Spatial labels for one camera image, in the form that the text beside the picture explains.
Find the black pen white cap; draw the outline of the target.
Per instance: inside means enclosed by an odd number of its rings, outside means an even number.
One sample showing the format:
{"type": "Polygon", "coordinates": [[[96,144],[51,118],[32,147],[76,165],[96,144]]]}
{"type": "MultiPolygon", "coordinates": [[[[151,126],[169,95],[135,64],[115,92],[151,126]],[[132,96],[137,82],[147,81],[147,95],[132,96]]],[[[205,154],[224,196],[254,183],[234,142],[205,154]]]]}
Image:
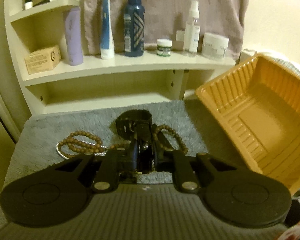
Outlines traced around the black pen white cap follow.
{"type": "Polygon", "coordinates": [[[45,4],[45,3],[53,2],[53,1],[57,1],[57,0],[42,0],[42,1],[40,1],[40,2],[38,2],[38,3],[36,3],[36,4],[34,4],[34,7],[37,7],[37,6],[39,6],[39,5],[43,5],[43,4],[45,4]]]}

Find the clear white spray bottle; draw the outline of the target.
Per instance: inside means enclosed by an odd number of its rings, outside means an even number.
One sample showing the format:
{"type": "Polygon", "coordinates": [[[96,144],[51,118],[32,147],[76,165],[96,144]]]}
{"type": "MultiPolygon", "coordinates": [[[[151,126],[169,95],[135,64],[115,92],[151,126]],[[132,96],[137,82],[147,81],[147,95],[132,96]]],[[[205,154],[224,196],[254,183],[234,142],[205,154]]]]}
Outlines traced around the clear white spray bottle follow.
{"type": "Polygon", "coordinates": [[[198,50],[200,36],[199,2],[191,0],[189,16],[186,21],[183,51],[187,55],[195,56],[198,50]]]}

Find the dark blue spray bottle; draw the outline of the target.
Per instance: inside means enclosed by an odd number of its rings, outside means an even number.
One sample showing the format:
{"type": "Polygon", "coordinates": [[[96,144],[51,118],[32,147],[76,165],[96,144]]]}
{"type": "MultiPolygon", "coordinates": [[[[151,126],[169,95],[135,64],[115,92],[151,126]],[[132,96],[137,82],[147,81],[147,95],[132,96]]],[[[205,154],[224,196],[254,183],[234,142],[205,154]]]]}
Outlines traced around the dark blue spray bottle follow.
{"type": "Polygon", "coordinates": [[[128,0],[124,9],[124,53],[139,57],[144,51],[144,13],[142,0],[128,0]]]}

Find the tan cardboard box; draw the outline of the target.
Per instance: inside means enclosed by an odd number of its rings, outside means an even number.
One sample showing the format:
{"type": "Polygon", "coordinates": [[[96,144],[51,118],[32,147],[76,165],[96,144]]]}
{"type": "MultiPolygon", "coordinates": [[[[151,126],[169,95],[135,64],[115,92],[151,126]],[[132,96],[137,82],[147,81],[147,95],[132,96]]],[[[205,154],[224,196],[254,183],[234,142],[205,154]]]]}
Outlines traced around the tan cardboard box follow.
{"type": "Polygon", "coordinates": [[[53,70],[61,61],[60,48],[58,45],[43,48],[30,53],[24,60],[29,75],[53,70]]]}

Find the grey checked cushion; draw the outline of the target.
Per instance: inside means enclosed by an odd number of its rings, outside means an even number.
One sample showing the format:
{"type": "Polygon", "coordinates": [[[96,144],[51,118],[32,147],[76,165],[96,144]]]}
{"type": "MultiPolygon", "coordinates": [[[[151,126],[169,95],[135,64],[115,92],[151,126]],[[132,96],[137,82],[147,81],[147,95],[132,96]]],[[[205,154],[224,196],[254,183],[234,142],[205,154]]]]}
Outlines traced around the grey checked cushion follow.
{"type": "Polygon", "coordinates": [[[300,64],[290,60],[283,53],[279,53],[277,51],[264,51],[262,52],[267,57],[274,59],[278,63],[282,64],[285,68],[292,70],[296,75],[300,77],[300,64]]]}

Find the cream wooden shelf unit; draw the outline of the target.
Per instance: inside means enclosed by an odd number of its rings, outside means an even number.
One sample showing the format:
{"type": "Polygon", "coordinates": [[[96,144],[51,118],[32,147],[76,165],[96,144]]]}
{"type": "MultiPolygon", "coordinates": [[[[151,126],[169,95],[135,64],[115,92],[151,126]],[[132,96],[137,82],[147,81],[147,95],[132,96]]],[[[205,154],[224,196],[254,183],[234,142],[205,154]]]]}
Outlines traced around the cream wooden shelf unit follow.
{"type": "Polygon", "coordinates": [[[235,64],[230,58],[213,61],[179,51],[169,57],[154,51],[145,51],[141,57],[117,53],[113,59],[103,60],[89,55],[82,40],[84,61],[71,66],[63,13],[82,6],[83,0],[57,0],[25,10],[24,0],[4,0],[9,51],[32,115],[191,98],[197,86],[189,80],[190,74],[197,72],[209,81],[235,64]],[[53,45],[60,48],[61,62],[53,70],[29,75],[24,58],[53,45]]]}

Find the blue white tube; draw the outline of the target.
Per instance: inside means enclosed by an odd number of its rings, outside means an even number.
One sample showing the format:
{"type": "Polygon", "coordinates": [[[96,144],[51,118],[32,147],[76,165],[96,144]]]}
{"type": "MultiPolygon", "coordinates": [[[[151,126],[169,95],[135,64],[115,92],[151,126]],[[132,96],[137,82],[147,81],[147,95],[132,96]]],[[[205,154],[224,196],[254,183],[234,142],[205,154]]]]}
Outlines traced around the blue white tube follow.
{"type": "Polygon", "coordinates": [[[102,3],[102,33],[100,38],[100,55],[103,60],[109,60],[115,56],[115,46],[111,28],[110,0],[102,3]]]}

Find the orange plastic tray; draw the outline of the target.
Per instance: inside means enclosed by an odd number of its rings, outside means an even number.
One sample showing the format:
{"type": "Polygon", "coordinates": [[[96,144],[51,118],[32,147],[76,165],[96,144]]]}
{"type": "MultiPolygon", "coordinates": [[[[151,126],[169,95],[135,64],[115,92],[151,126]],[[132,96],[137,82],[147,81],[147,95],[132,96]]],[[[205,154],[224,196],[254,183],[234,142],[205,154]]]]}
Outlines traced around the orange plastic tray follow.
{"type": "Polygon", "coordinates": [[[196,89],[246,165],[300,189],[300,77],[257,54],[196,89]]]}

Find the grey fluffy mat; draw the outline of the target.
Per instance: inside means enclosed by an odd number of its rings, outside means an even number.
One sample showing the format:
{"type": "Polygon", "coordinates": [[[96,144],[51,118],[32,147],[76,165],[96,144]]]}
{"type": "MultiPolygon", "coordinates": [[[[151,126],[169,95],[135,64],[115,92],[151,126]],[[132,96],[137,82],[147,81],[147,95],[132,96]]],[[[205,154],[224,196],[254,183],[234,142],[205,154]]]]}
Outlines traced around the grey fluffy mat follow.
{"type": "Polygon", "coordinates": [[[32,116],[16,144],[3,185],[61,162],[63,159],[56,152],[56,144],[72,132],[90,132],[100,137],[106,146],[123,142],[117,134],[115,120],[131,109],[145,109],[151,113],[153,123],[175,129],[189,149],[189,155],[208,150],[206,132],[211,128],[213,118],[198,100],[32,116]]]}

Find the white cream jar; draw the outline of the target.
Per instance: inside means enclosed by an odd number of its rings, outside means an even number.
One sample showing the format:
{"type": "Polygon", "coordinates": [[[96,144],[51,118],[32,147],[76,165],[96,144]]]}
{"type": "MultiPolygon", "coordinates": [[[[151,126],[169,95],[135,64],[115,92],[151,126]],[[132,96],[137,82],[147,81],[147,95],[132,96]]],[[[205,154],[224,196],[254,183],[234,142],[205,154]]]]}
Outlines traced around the white cream jar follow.
{"type": "Polygon", "coordinates": [[[214,60],[224,59],[228,44],[229,39],[227,37],[205,32],[202,42],[202,55],[214,60]]]}

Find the small green white jar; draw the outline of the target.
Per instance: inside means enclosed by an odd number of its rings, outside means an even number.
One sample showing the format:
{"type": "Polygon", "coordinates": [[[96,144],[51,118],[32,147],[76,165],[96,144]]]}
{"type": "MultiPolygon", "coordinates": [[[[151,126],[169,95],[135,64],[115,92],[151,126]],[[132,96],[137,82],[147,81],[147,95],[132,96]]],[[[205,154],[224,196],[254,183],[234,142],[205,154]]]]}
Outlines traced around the small green white jar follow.
{"type": "Polygon", "coordinates": [[[169,57],[171,55],[172,40],[167,38],[157,39],[157,55],[169,57]]]}

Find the mauve hanging towel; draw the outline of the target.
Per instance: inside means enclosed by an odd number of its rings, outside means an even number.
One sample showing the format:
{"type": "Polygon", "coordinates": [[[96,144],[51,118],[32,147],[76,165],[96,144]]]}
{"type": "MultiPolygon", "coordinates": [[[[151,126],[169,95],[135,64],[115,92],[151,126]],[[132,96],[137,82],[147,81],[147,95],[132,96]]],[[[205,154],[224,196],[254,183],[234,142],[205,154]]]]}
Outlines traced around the mauve hanging towel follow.
{"type": "MultiPolygon", "coordinates": [[[[243,45],[244,17],[249,0],[197,0],[200,33],[214,33],[229,39],[227,56],[238,59],[243,45]]],[[[124,50],[123,14],[128,0],[110,0],[112,34],[117,52],[124,50]]],[[[158,38],[174,38],[185,29],[191,0],[142,0],[145,8],[144,47],[154,46],[158,38]]],[[[83,0],[87,52],[100,53],[102,0],[83,0]]]]}

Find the lavender tube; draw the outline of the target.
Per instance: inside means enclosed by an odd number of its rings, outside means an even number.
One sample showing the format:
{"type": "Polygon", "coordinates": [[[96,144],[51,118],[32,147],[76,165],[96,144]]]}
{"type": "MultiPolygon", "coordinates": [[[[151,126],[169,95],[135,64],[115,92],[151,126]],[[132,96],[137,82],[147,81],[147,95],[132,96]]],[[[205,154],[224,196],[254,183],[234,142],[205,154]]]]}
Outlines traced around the lavender tube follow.
{"type": "Polygon", "coordinates": [[[68,64],[77,66],[82,64],[83,52],[81,48],[80,8],[73,7],[64,12],[65,39],[68,53],[68,64]]]}

